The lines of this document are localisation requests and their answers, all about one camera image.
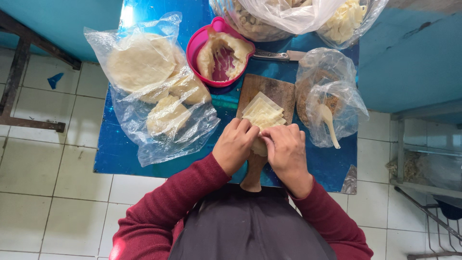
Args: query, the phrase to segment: plastic bag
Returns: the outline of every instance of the plastic bag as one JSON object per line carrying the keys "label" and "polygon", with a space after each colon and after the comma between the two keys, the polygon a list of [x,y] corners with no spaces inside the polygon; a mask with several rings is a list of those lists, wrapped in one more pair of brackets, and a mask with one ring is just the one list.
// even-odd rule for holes
{"label": "plastic bag", "polygon": [[461,157],[422,154],[417,160],[417,168],[435,187],[462,192]]}
{"label": "plastic bag", "polygon": [[331,109],[338,140],[358,131],[359,116],[369,119],[356,88],[355,77],[353,61],[337,50],[313,49],[299,61],[295,82],[297,114],[310,130],[310,140],[314,145],[334,145],[327,125],[316,111],[318,104],[325,104]]}
{"label": "plastic bag", "polygon": [[356,70],[353,61],[343,53],[327,48],[310,50],[298,62],[295,96],[297,113],[304,125],[308,126],[306,98],[311,88],[318,84],[344,80],[355,84]]}
{"label": "plastic bag", "polygon": [[374,24],[377,17],[385,8],[387,3],[388,0],[359,0],[360,6],[367,6],[366,14],[364,15],[361,25],[354,29],[351,36],[345,41],[335,41],[332,39],[332,37],[329,36],[328,32],[331,30],[331,27],[328,26],[328,23],[323,24],[321,28],[316,30],[316,33],[325,44],[332,48],[338,50],[348,48],[349,46],[354,45],[359,40],[359,38],[372,27],[372,24]]}
{"label": "plastic bag", "polygon": [[180,12],[170,12],[124,32],[85,28],[142,167],[199,151],[220,121],[176,41],[181,19]]}
{"label": "plastic bag", "polygon": [[255,42],[316,31],[345,0],[209,0],[217,16]]}

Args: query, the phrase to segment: pink container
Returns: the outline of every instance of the pink container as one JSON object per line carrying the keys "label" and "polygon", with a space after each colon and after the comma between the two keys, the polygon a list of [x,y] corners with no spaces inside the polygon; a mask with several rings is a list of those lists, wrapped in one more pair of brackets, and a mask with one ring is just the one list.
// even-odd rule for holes
{"label": "pink container", "polygon": [[[213,20],[212,20],[212,23],[210,25],[206,25],[202,28],[200,28],[195,34],[192,35],[191,39],[189,40],[189,43],[188,43],[188,46],[186,47],[186,59],[188,60],[188,64],[189,66],[191,67],[191,69],[193,70],[194,74],[196,74],[205,84],[209,85],[209,86],[212,86],[212,87],[226,87],[226,86],[229,86],[231,85],[233,82],[235,82],[240,76],[242,76],[242,74],[244,73],[244,70],[239,74],[239,76],[237,76],[236,78],[232,79],[232,80],[227,80],[227,81],[221,81],[221,82],[217,82],[217,81],[212,81],[212,80],[208,80],[204,77],[202,77],[202,75],[199,73],[199,71],[197,70],[197,64],[196,64],[196,61],[197,61],[197,55],[199,53],[199,51],[202,49],[202,47],[204,46],[205,42],[208,40],[208,33],[207,33],[207,28],[209,27],[213,27],[214,30],[216,32],[225,32],[225,33],[228,33],[230,34],[231,36],[233,36],[234,38],[238,38],[238,39],[241,39],[249,44],[252,45],[253,47],[253,51],[250,52],[248,55],[247,55],[247,62],[245,64],[245,67],[247,67],[247,63],[249,62],[249,58],[255,53],[255,46],[252,42],[246,40],[242,35],[240,35],[237,31],[235,31],[234,29],[231,28],[231,26],[227,25],[225,23],[225,20],[221,17],[215,17]],[[222,56],[227,58],[229,52],[222,52]],[[226,79],[229,79],[225,74],[224,72],[226,71],[226,69],[224,70],[217,70],[213,73],[212,77],[214,79],[216,78],[226,78]]]}

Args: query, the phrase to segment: red sweater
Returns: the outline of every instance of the red sweater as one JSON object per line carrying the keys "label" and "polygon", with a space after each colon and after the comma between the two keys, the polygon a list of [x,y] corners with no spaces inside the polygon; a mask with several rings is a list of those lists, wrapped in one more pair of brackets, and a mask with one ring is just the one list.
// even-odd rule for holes
{"label": "red sweater", "polygon": [[[183,229],[182,219],[202,197],[230,181],[212,154],[170,177],[127,210],[119,220],[109,260],[166,260]],[[292,198],[303,218],[335,251],[338,260],[370,259],[363,231],[314,183],[303,199]]]}

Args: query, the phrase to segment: blue table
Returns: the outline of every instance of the blue table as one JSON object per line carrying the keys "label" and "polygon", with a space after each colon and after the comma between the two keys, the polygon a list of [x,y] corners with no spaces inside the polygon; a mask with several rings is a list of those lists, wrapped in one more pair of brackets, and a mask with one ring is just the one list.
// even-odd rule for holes
{"label": "blue table", "polygon": [[[158,19],[165,13],[172,11],[180,11],[183,14],[178,42],[184,50],[186,50],[190,37],[199,28],[210,24],[214,17],[208,0],[179,0],[170,3],[158,0],[124,0],[119,29],[123,30],[139,21]],[[309,51],[318,47],[327,47],[315,33],[307,33],[277,42],[255,43],[255,46],[272,52],[285,52],[287,50]],[[359,44],[342,52],[353,60],[356,70],[358,70]],[[297,69],[298,62],[271,62],[252,58],[244,74],[252,73],[295,83]],[[212,104],[215,106],[221,122],[201,151],[146,167],[141,167],[138,162],[138,146],[131,142],[122,131],[113,111],[111,95],[108,91],[94,171],[97,173],[168,178],[187,168],[191,163],[205,157],[212,151],[223,128],[235,117],[240,95],[239,88],[242,86],[242,81],[243,77],[229,87],[210,88]],[[296,113],[292,122],[297,123],[300,129],[306,133],[309,132]],[[340,192],[347,173],[351,172],[350,166],[355,169],[357,164],[357,135],[342,138],[339,144],[342,147],[341,149],[335,149],[334,147],[321,149],[314,146],[307,137],[308,170],[328,192]],[[233,175],[231,182],[241,182],[245,176],[246,169],[247,164],[244,164]],[[268,164],[261,174],[261,184],[264,186],[280,186],[280,181]]]}

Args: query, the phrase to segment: knife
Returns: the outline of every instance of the knife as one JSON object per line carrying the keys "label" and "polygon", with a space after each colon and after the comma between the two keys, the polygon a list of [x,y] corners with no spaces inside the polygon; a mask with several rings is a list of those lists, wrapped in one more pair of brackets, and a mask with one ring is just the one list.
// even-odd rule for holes
{"label": "knife", "polygon": [[269,61],[299,61],[305,56],[306,52],[288,50],[283,53],[270,52],[260,49],[255,49],[255,53],[252,57],[259,60],[269,60]]}

